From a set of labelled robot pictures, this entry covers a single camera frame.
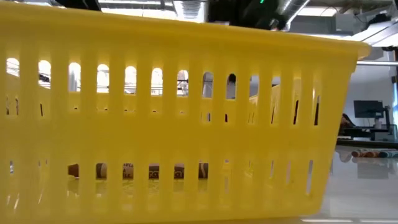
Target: white floor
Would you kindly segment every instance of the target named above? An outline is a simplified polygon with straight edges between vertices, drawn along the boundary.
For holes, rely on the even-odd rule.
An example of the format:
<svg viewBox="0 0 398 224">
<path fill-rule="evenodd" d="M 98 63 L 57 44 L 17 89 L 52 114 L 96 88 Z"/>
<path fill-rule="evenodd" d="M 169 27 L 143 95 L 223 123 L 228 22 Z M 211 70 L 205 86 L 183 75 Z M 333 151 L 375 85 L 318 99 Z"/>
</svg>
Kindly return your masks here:
<svg viewBox="0 0 398 224">
<path fill-rule="evenodd" d="M 397 223 L 398 158 L 352 158 L 355 147 L 337 146 L 320 213 L 312 217 L 214 223 Z"/>
</svg>

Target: cable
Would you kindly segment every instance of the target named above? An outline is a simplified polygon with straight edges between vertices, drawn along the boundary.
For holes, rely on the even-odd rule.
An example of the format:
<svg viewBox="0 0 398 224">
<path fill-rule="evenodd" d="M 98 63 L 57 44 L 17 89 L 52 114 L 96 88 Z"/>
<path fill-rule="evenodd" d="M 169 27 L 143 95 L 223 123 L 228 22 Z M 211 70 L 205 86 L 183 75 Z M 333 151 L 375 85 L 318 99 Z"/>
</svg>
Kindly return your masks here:
<svg viewBox="0 0 398 224">
<path fill-rule="evenodd" d="M 330 9 L 330 8 L 333 8 L 334 10 L 336 10 L 336 13 L 340 13 L 339 12 L 339 10 L 337 10 L 337 8 L 335 7 L 335 6 L 328 6 L 325 10 L 323 10 L 322 12 L 321 12 L 321 14 L 319 15 L 319 16 L 322 16 L 322 14 L 324 13 L 324 12 L 326 12 L 326 10 L 328 10 L 328 9 Z"/>
<path fill-rule="evenodd" d="M 324 13 L 329 8 L 333 8 L 334 10 L 336 10 L 336 13 L 340 13 L 340 11 L 335 6 L 332 6 L 331 4 L 329 4 L 327 2 L 323 2 L 323 1 L 317 1 L 317 2 L 322 3 L 325 6 L 328 6 L 322 13 Z"/>
<path fill-rule="evenodd" d="M 206 0 L 176 0 L 176 1 L 207 2 Z"/>
<path fill-rule="evenodd" d="M 360 18 L 359 18 L 359 16 L 358 15 L 355 15 L 355 17 L 360 21 L 360 22 L 362 22 L 363 24 L 367 24 L 368 22 L 364 22 L 364 21 L 362 21 Z"/>
</svg>

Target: computer monitor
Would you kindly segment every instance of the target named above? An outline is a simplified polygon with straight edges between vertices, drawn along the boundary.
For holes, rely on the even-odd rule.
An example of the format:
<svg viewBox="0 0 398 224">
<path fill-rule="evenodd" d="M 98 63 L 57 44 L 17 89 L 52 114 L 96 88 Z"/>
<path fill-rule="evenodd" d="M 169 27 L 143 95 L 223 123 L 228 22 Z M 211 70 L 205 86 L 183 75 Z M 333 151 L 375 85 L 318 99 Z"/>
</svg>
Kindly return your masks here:
<svg viewBox="0 0 398 224">
<path fill-rule="evenodd" d="M 383 118 L 383 102 L 377 100 L 354 100 L 355 118 Z"/>
</svg>

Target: basket rim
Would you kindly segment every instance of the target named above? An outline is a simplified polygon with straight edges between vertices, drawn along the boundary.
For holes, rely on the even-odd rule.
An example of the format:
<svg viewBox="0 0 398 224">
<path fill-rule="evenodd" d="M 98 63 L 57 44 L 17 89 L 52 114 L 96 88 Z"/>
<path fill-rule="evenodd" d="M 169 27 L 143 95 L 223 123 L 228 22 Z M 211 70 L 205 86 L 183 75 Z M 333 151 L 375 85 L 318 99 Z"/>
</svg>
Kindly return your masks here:
<svg viewBox="0 0 398 224">
<path fill-rule="evenodd" d="M 335 40 L 309 35 L 273 32 L 245 27 L 221 26 L 139 16 L 125 16 L 81 9 L 61 9 L 14 2 L 0 2 L 0 24 L 26 21 L 41 24 L 90 27 L 109 30 L 129 30 L 148 34 L 195 36 L 246 44 L 279 45 L 281 47 L 308 46 L 311 49 L 355 54 L 358 59 L 370 54 L 368 44 L 351 40 Z"/>
</svg>

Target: yellow plastic basket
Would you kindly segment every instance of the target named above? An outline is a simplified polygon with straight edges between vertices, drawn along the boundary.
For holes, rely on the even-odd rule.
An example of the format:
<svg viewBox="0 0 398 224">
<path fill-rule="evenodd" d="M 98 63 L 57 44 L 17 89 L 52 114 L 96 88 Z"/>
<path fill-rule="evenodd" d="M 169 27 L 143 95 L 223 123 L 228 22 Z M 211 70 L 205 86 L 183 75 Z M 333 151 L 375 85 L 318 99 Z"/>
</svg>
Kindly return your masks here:
<svg viewBox="0 0 398 224">
<path fill-rule="evenodd" d="M 357 42 L 9 2 L 0 2 L 0 29 L 3 223 L 315 213 L 350 74 L 369 53 Z M 19 77 L 6 74 L 7 58 L 19 60 Z M 49 90 L 37 83 L 39 60 L 51 63 Z M 68 92 L 71 62 L 81 65 L 81 92 Z M 96 92 L 101 63 L 109 65 L 109 94 Z M 130 65 L 136 95 L 124 94 Z M 155 67 L 163 70 L 157 97 L 150 94 Z M 181 69 L 189 74 L 187 97 L 176 95 Z M 202 98 L 205 72 L 213 74 L 212 98 Z M 226 100 L 230 73 L 234 100 Z M 252 75 L 259 93 L 249 98 Z M 272 88 L 275 77 L 280 85 Z M 67 174 L 74 162 L 79 179 Z M 96 180 L 98 162 L 108 166 L 106 180 Z M 127 162 L 134 180 L 123 179 Z M 200 162 L 208 163 L 207 179 L 198 178 Z M 159 164 L 158 180 L 148 179 L 150 163 Z M 173 178 L 177 163 L 183 180 Z"/>
</svg>

